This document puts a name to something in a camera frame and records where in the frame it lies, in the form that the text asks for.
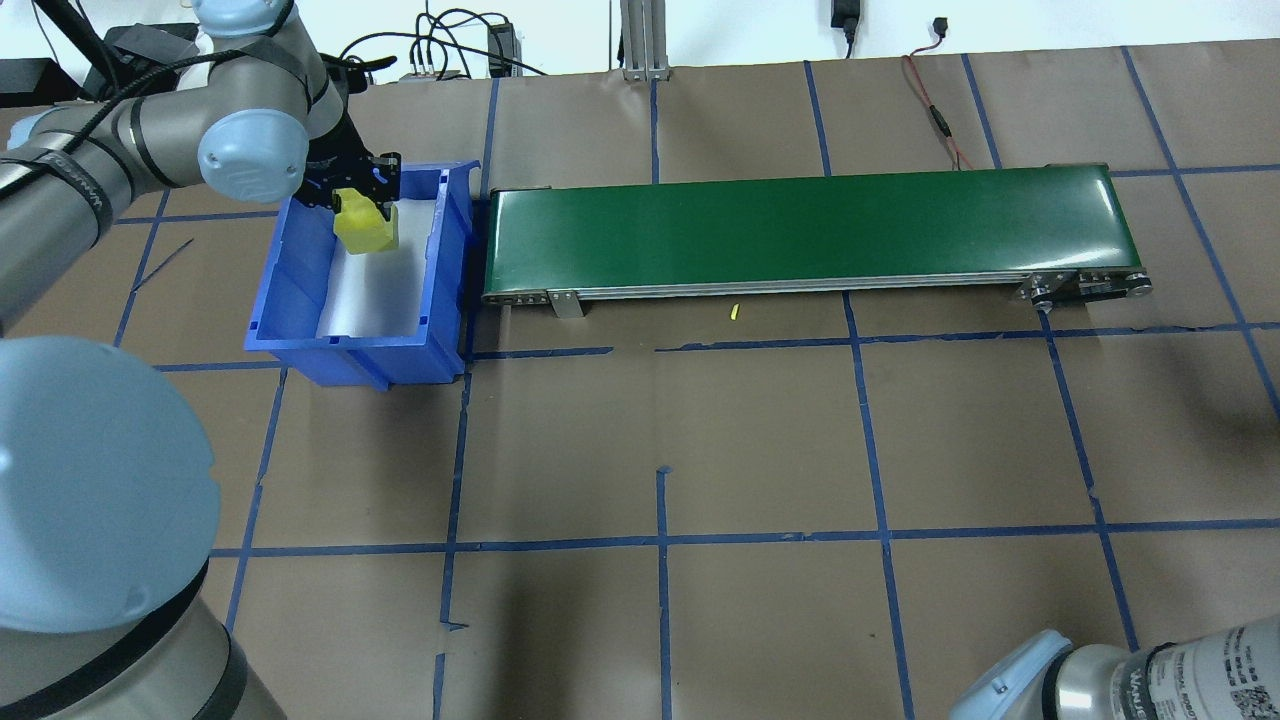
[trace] light blue joint cap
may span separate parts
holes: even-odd
[[[35,115],[27,115],[26,118],[18,120],[9,128],[9,145],[5,150],[13,150],[19,145],[24,145],[31,140],[31,131],[36,129],[36,123],[38,123],[45,115],[52,113],[54,110],[61,110],[61,108],[50,108],[42,113],[36,113]]]
[[[220,502],[178,391],[72,337],[0,341],[0,628],[101,630],[182,592]]]
[[[196,19],[209,37],[244,37],[266,32],[275,23],[285,0],[192,0]],[[298,8],[289,12],[297,18]]]
[[[1019,720],[1009,715],[1018,698],[1028,691],[1039,692],[1032,687],[1036,679],[1069,650],[1071,641],[1061,633],[1041,630],[978,678],[951,706],[950,720]],[[1038,717],[1039,702],[1034,706]]]
[[[293,115],[239,110],[200,138],[200,174],[218,192],[243,202],[278,202],[297,192],[310,138]]]

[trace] small yellow piece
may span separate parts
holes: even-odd
[[[340,210],[333,214],[333,233],[338,236],[347,252],[383,252],[399,246],[399,232],[396,225],[396,206],[392,205],[392,219],[383,219],[374,201],[352,187],[343,187],[334,193],[340,202]]]

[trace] blue painter's tape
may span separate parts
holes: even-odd
[[[444,653],[435,653],[435,673],[431,678],[431,720],[440,720],[444,705]]]
[[[474,320],[475,315],[468,315]],[[462,401],[458,407],[458,437],[453,446],[453,489],[449,492],[449,529],[445,538],[444,577],[440,579],[440,624],[451,632],[462,625],[453,623],[453,573],[457,565],[458,515],[462,511],[462,471],[467,456],[467,421],[471,406],[471,370],[462,374]]]
[[[978,90],[978,78],[973,74],[973,65],[969,63],[969,54],[960,55],[964,63],[964,74],[969,78],[969,91],[973,94],[973,104],[978,109],[978,122],[982,123],[982,135],[987,137],[987,150],[991,151],[991,164],[998,170],[1005,164],[1000,160],[1000,150],[996,147],[996,136],[991,132],[991,122],[987,119],[987,106],[982,104],[982,92]]]
[[[658,653],[662,670],[662,720],[672,717],[671,689],[671,578],[667,566],[667,477],[671,468],[658,468]]]
[[[818,154],[822,156],[822,174],[831,177],[831,155],[827,152],[827,128],[822,124],[822,105],[818,102],[818,83],[813,79],[813,64],[804,61],[804,77],[809,83],[809,104],[813,106],[813,124],[818,131]]]
[[[133,283],[129,284],[131,288],[137,288],[138,283],[142,281],[142,275],[147,272],[147,260],[151,259],[151,249],[156,243],[156,233],[160,232],[160,218],[164,215],[164,208],[169,204],[169,191],[164,191],[160,195],[160,205],[156,208],[156,217],[150,219],[151,231],[147,233],[147,243],[142,247],[142,258],[138,259],[138,270],[133,274]],[[124,342],[124,329],[129,327],[129,315],[133,314],[133,302],[138,299],[138,291],[131,290],[129,296],[124,300],[124,310],[120,313],[120,323],[115,327],[115,340],[111,345],[120,347]]]
[[[1098,525],[998,525],[988,528],[910,528],[891,529],[890,537],[901,539],[964,539],[964,538],[1016,538],[1087,536]],[[1233,518],[1222,520],[1160,520],[1149,523],[1107,523],[1110,533],[1183,533],[1199,530],[1270,530],[1280,529],[1280,518]],[[472,541],[449,544],[447,542],[393,543],[393,544],[337,544],[296,547],[252,547],[251,557],[311,557],[343,555],[439,555],[449,552],[548,552],[558,550],[602,550],[611,547],[657,547],[666,542],[676,544],[769,544],[805,542],[877,542],[879,530],[818,530],[783,533],[690,533],[658,536],[613,536],[603,538],[567,538],[548,541]],[[219,547],[210,557],[239,557],[241,548]]]
[[[1184,176],[1206,176],[1206,174],[1220,174],[1220,173],[1276,173],[1280,172],[1280,164],[1219,165],[1213,168],[1178,168],[1178,172]]]
[[[201,223],[209,220],[250,220],[253,218],[274,218],[278,210],[246,210],[243,213],[209,213],[206,215],[165,215],[161,223]]]
[[[1156,178],[1174,174],[1172,170],[1167,168],[1157,168],[1153,170],[1110,170],[1110,173],[1114,178]]]
[[[1006,525],[1000,528],[923,528],[891,530],[893,539],[1024,538],[1043,536],[1087,536],[1097,525]]]
[[[658,184],[662,173],[658,167],[658,81],[649,81],[649,182]]]
[[[654,352],[699,352],[704,350],[763,350],[769,347],[828,347],[849,345],[847,337],[812,337],[797,340],[733,340],[724,342],[689,342],[680,347],[659,347]]]
[[[545,552],[554,550],[600,550],[605,547],[654,547],[655,536],[617,536],[607,538],[567,538],[549,541],[472,541],[454,546],[457,552]]]
[[[241,541],[239,561],[236,564],[236,579],[232,582],[232,600],[227,606],[227,633],[236,630],[236,616],[239,614],[239,598],[244,592],[244,571],[248,569],[250,548],[253,546],[253,528],[257,525],[257,509],[262,502],[262,484],[253,486],[253,500],[248,506],[248,521],[244,523],[244,538]]]
[[[275,425],[280,421],[280,405],[284,402],[284,383],[289,379],[289,369],[280,368],[280,382],[275,386],[275,400],[271,402],[271,419],[266,424],[266,439],[262,443],[262,457],[257,464],[257,482],[266,477],[271,462],[271,448],[275,447]]]
[[[1208,231],[1204,229],[1204,223],[1199,217],[1199,211],[1196,210],[1196,204],[1192,202],[1190,192],[1187,190],[1187,182],[1183,181],[1183,170],[1178,168],[1178,163],[1174,160],[1174,152],[1169,147],[1169,140],[1165,137],[1164,129],[1160,127],[1160,119],[1156,118],[1156,110],[1151,105],[1151,97],[1147,95],[1147,88],[1142,85],[1142,77],[1138,74],[1138,67],[1133,61],[1133,54],[1129,53],[1128,47],[1121,47],[1120,53],[1124,55],[1125,67],[1129,69],[1129,77],[1133,79],[1133,86],[1138,91],[1142,106],[1147,111],[1147,119],[1151,122],[1151,128],[1156,133],[1156,140],[1160,141],[1160,150],[1164,152],[1165,160],[1169,163],[1169,169],[1172,172],[1174,184],[1178,186],[1178,195],[1181,196],[1183,205],[1187,208],[1187,214],[1192,218],[1192,225],[1196,227],[1196,234],[1199,236],[1201,245],[1204,247],[1204,254],[1208,255],[1210,264],[1213,266],[1213,274],[1217,275],[1217,282],[1222,287],[1222,293],[1226,296],[1228,304],[1231,306],[1235,322],[1244,325],[1244,310],[1240,307],[1240,304],[1235,297],[1235,292],[1231,290],[1231,283],[1226,278],[1226,270],[1222,269],[1222,264],[1219,261],[1217,252],[1213,250],[1213,242],[1208,237]],[[1244,336],[1244,342],[1249,348],[1249,355],[1253,357],[1253,365],[1257,368],[1262,388],[1266,391],[1267,400],[1271,402],[1271,411],[1276,415],[1276,418],[1280,418],[1280,393],[1276,392],[1275,382],[1271,379],[1271,373],[1267,370],[1267,365],[1262,360],[1262,352],[1258,350],[1258,343],[1253,340],[1253,333],[1248,329],[1244,329],[1242,334]]]
[[[858,336],[858,322],[854,319],[854,306],[849,301],[849,291],[842,293],[845,304],[845,323],[849,325],[850,347],[854,351],[854,384],[858,387],[858,407],[863,420],[863,439],[867,445],[867,465],[872,475],[872,498],[876,503],[876,530],[881,542],[881,564],[884,570],[884,593],[888,602],[890,629],[893,634],[893,656],[897,660],[899,692],[902,697],[902,715],[915,720],[915,702],[911,698],[911,678],[906,661],[906,641],[902,635],[902,611],[897,602],[897,579],[893,573],[892,534],[888,525],[888,511],[884,507],[884,488],[881,484],[879,456],[876,452],[876,430],[872,424],[870,400],[867,395],[867,377],[863,370],[861,341]]]
[[[882,342],[922,342],[922,341],[946,341],[946,342],[965,342],[973,340],[1030,340],[1039,338],[1039,331],[992,331],[992,332],[969,332],[969,333],[938,333],[938,334],[886,334],[886,336],[868,336],[859,338],[859,345],[876,345]]]
[[[251,557],[340,557],[348,555],[439,555],[448,551],[443,542],[393,544],[321,544],[300,547],[252,547]]]
[[[474,359],[480,360],[520,360],[524,357],[580,357],[586,355],[608,355],[613,352],[612,346],[607,347],[557,347],[552,350],[507,350],[500,352],[475,352]]]
[[[1183,334],[1183,333],[1224,333],[1239,332],[1239,323],[1224,323],[1221,325],[1157,325],[1151,328],[1074,328],[1053,331],[1053,337],[1117,337],[1134,334]]]
[[[1084,479],[1084,489],[1089,496],[1089,505],[1093,509],[1093,523],[1098,539],[1102,543],[1102,557],[1107,564],[1107,574],[1111,577],[1111,591],[1115,593],[1116,607],[1120,611],[1120,624],[1124,626],[1124,635],[1129,643],[1129,650],[1138,651],[1138,634],[1134,630],[1133,616],[1129,612],[1129,598],[1120,579],[1120,566],[1116,564],[1115,551],[1111,547],[1111,538],[1107,534],[1107,520],[1102,512],[1102,502],[1097,498],[1093,487],[1093,469],[1089,465],[1089,455],[1084,450],[1084,434],[1080,432],[1080,420],[1075,415],[1075,402],[1071,400],[1071,389],[1066,383],[1066,372],[1062,370],[1062,359],[1057,352],[1057,342],[1053,340],[1053,328],[1050,325],[1048,315],[1041,314],[1041,329],[1044,333],[1044,345],[1048,347],[1050,363],[1053,365],[1053,377],[1057,379],[1057,391],[1062,398],[1062,410],[1066,413],[1066,424],[1071,430],[1071,442],[1075,446],[1075,456],[1080,464],[1080,477]]]
[[[151,366],[161,373],[202,373],[209,370],[276,370],[284,365],[279,360],[246,360],[242,363],[179,363]]]
[[[1155,523],[1111,523],[1112,533],[1184,533],[1193,530],[1274,530],[1280,518],[1242,518],[1234,520],[1162,520]]]
[[[814,533],[692,533],[667,536],[667,544],[768,544],[783,542],[879,541],[879,530],[820,530]]]

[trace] green conveyor belt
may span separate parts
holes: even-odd
[[[507,304],[1142,269],[1105,165],[517,190],[492,223],[485,299]]]

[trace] red wire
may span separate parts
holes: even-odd
[[[918,85],[920,87],[920,96],[922,96],[922,101],[924,102],[924,108],[925,109],[929,109],[929,108],[933,106],[933,100],[929,97],[929,91],[924,87],[924,78],[920,77],[920,70],[916,69],[916,67],[915,67],[915,54],[916,53],[924,53],[924,51],[928,51],[928,50],[934,50],[934,49],[937,49],[938,45],[942,45],[942,38],[941,37],[933,45],[925,45],[924,47],[916,47],[915,50],[911,50],[910,54],[902,55],[902,59],[906,60],[906,67],[910,68],[911,69],[911,74],[915,76],[915,85]],[[973,163],[970,163],[969,158],[965,156],[964,151],[960,150],[960,143],[956,142],[956,138],[955,137],[948,137],[946,140],[947,140],[947,143],[951,146],[951,149],[956,151],[957,161],[964,161],[965,167],[972,170],[973,169]]]

